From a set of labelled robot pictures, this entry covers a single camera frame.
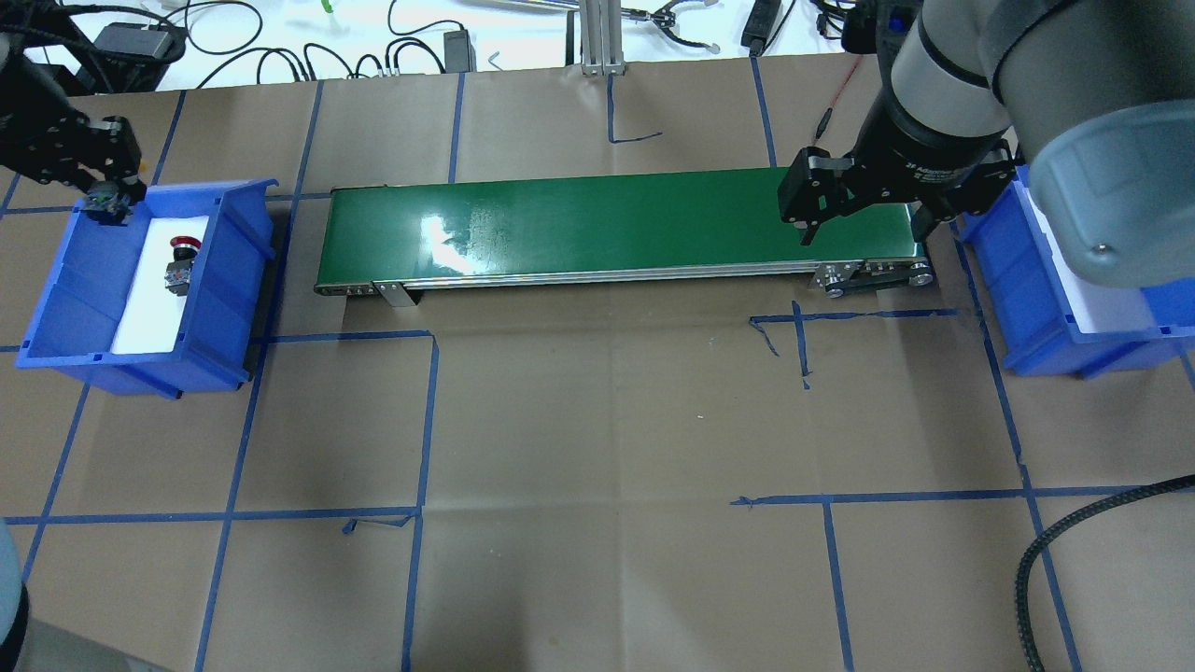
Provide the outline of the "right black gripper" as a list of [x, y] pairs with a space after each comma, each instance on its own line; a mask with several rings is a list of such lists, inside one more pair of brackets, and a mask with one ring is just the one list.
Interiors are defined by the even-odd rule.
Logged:
[[948, 136], [897, 103], [875, 103], [845, 155], [799, 149], [777, 190], [778, 208], [801, 245], [811, 245], [832, 218], [871, 204], [914, 203], [911, 237], [923, 244], [940, 224], [989, 210], [1017, 167], [1019, 154], [1000, 135]]

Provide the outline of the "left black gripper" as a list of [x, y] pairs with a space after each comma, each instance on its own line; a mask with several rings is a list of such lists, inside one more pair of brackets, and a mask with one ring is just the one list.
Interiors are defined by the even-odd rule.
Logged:
[[1, 161], [37, 183], [63, 183], [117, 203], [141, 203], [147, 193], [131, 121], [91, 120], [51, 96], [4, 94]]

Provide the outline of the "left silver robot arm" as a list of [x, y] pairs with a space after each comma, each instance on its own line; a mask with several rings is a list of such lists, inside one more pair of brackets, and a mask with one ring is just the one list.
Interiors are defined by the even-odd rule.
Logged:
[[82, 193], [86, 208], [115, 216], [147, 195], [142, 152], [130, 120], [91, 120], [4, 30], [1, 158], [29, 181]]

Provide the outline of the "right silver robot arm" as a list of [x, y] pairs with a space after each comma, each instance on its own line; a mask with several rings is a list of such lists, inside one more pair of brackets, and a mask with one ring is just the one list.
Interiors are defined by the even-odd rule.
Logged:
[[880, 61], [853, 149], [805, 147], [778, 189], [804, 245], [832, 218], [917, 203], [912, 234], [994, 204], [1030, 171], [1090, 285], [1191, 277], [1190, 1], [853, 1], [840, 39]]

